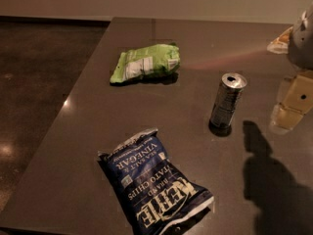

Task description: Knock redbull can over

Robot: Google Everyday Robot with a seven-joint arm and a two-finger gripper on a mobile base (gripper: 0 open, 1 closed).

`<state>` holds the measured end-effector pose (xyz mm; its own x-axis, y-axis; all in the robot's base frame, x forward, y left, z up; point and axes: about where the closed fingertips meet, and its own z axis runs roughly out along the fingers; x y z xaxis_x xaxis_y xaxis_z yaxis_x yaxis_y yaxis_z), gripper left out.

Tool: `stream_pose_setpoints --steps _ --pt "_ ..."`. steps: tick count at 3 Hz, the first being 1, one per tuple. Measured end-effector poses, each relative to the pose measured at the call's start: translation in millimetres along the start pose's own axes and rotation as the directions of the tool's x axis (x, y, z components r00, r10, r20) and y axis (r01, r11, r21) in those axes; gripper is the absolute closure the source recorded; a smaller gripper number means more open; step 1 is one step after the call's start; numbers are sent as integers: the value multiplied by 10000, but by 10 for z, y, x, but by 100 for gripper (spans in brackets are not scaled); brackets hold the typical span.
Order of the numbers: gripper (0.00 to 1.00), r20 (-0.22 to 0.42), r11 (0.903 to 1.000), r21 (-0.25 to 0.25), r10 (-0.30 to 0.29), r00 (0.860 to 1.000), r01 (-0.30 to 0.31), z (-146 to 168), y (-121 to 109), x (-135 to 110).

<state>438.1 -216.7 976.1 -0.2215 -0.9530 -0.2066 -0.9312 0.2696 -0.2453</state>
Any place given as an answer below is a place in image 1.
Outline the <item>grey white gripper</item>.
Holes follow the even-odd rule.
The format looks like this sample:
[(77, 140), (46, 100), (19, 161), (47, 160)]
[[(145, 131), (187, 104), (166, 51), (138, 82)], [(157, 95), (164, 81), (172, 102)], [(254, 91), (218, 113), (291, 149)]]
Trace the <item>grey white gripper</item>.
[(267, 50), (288, 54), (291, 63), (305, 70), (296, 76), (286, 76), (279, 87), (270, 129), (277, 134), (286, 134), (313, 108), (313, 4), (293, 26), (271, 41)]

